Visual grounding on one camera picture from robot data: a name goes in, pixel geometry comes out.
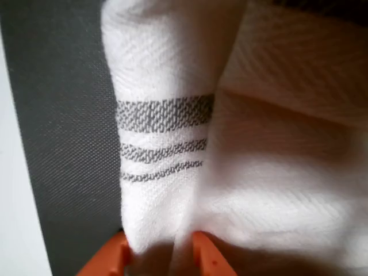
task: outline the herringbone fabric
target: herringbone fabric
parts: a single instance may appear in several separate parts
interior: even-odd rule
[[[368,275],[367,29],[243,4],[103,9],[131,272],[193,275],[202,230],[239,275]]]

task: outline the gray stripe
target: gray stripe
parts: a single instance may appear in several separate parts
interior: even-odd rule
[[[212,114],[214,95],[162,101],[118,101],[118,126],[134,132],[168,132],[206,124]]]
[[[160,149],[144,149],[135,147],[134,145],[122,144],[120,154],[122,157],[135,162],[145,164],[155,163],[164,158],[171,157],[175,154],[184,152],[203,151],[206,148],[207,139],[194,140],[184,143],[178,143],[167,148]]]
[[[146,182],[152,180],[158,180],[163,177],[167,177],[171,174],[176,174],[180,171],[187,170],[188,168],[195,168],[202,166],[203,161],[187,161],[183,163],[178,163],[170,168],[167,168],[162,171],[155,172],[153,174],[141,174],[134,175],[128,173],[122,173],[120,175],[121,179],[131,181],[131,182]]]

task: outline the gray mesh surface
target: gray mesh surface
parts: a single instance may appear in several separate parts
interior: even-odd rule
[[[11,86],[55,276],[75,275],[121,228],[116,101],[100,9],[100,0],[0,1]]]

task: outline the towel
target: towel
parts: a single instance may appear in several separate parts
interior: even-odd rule
[[[296,2],[105,2],[131,275],[368,275],[367,29]]]

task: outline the orange plastic edge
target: orange plastic edge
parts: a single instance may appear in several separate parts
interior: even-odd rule
[[[123,276],[131,255],[124,233],[119,232],[97,251],[77,276]]]
[[[201,269],[202,276],[236,276],[235,271],[204,233],[195,232],[192,239],[194,262]]]

